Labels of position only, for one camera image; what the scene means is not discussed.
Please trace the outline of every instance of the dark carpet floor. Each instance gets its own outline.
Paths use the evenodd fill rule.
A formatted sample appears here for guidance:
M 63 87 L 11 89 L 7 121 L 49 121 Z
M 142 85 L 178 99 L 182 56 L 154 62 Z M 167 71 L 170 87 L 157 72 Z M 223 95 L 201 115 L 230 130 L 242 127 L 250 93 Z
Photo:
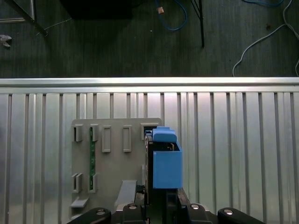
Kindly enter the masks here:
M 131 20 L 70 20 L 50 28 L 47 38 L 36 36 L 26 23 L 0 24 L 0 34 L 13 38 L 10 49 L 0 46 L 0 77 L 229 77 L 245 48 L 283 23 L 282 11 L 289 2 L 268 8 L 242 0 L 203 0 L 202 49 L 199 20 L 189 0 L 182 0 L 188 22 L 176 32 L 162 26 L 154 0 L 141 1 Z M 17 2 L 29 11 L 29 0 Z M 182 22 L 174 1 L 161 4 L 170 25 Z M 294 0 L 287 19 L 297 31 L 298 12 L 299 1 Z M 44 28 L 70 17 L 59 0 L 36 0 L 36 14 Z M 0 18 L 16 16 L 0 0 Z M 298 58 L 299 42 L 284 27 L 250 49 L 235 74 L 295 76 Z

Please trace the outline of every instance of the black pole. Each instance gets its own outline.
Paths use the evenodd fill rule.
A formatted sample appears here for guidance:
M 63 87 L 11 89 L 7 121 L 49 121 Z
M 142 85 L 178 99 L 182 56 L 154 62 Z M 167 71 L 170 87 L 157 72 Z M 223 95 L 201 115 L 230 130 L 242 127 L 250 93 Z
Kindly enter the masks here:
M 45 31 L 28 13 L 26 13 L 14 0 L 4 0 L 11 8 L 13 8 L 18 14 L 20 14 L 24 20 L 34 26 L 38 32 L 42 35 L 47 36 L 48 33 Z
M 202 16 L 202 2 L 199 0 L 199 15 L 200 15 L 200 31 L 201 31 L 201 46 L 205 46 L 205 36 L 204 36 L 204 22 Z

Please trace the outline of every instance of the green circuit board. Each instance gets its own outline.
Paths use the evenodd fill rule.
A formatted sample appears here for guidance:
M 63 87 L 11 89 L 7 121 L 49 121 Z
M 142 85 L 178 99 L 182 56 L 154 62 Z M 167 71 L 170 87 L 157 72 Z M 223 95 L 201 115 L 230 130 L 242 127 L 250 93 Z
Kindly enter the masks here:
M 89 161 L 89 179 L 90 179 L 90 186 L 89 189 L 93 190 L 93 176 L 95 175 L 95 141 L 93 141 L 93 128 L 89 128 L 89 139 L 90 139 L 90 145 L 89 145 L 89 150 L 90 150 L 90 161 Z

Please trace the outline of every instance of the blue cable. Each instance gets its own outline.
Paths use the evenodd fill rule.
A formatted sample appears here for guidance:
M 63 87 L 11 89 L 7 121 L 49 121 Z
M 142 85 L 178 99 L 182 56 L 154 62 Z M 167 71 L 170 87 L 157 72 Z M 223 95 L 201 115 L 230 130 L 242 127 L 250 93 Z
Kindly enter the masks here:
M 183 6 L 178 0 L 174 0 L 174 1 L 175 1 L 175 2 L 182 8 L 182 10 L 184 11 L 185 21 L 183 22 L 182 25 L 180 25 L 180 26 L 177 27 L 177 28 L 171 28 L 171 27 L 169 27 L 169 26 L 166 25 L 165 21 L 164 21 L 163 18 L 162 18 L 162 15 L 161 15 L 161 14 L 158 14 L 158 15 L 159 15 L 159 19 L 160 19 L 160 21 L 162 22 L 163 26 L 164 26 L 165 28 L 167 28 L 168 30 L 171 30 L 171 31 L 177 31 L 177 30 L 183 28 L 183 26 L 187 23 L 187 11 L 186 11 L 186 9 L 184 8 L 184 6 Z M 156 3 L 157 8 L 159 8 L 159 7 L 160 7 L 159 0 L 155 0 L 155 3 Z
M 253 4 L 264 5 L 264 6 L 269 6 L 269 7 L 279 6 L 279 5 L 281 5 L 281 3 L 284 2 L 284 0 L 280 0 L 280 2 L 272 4 L 272 3 L 267 3 L 267 2 L 264 2 L 264 1 L 250 1 L 250 0 L 243 0 L 243 1 L 245 1 L 247 3 L 253 3 Z

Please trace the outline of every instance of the corrugated metal wall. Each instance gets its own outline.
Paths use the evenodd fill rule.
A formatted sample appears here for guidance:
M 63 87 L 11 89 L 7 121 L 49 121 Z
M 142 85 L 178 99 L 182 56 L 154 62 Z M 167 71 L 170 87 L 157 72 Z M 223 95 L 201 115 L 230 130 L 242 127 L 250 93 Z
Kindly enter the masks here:
M 68 220 L 74 119 L 143 117 L 176 130 L 192 202 L 299 222 L 299 93 L 161 91 L 0 94 L 0 223 Z

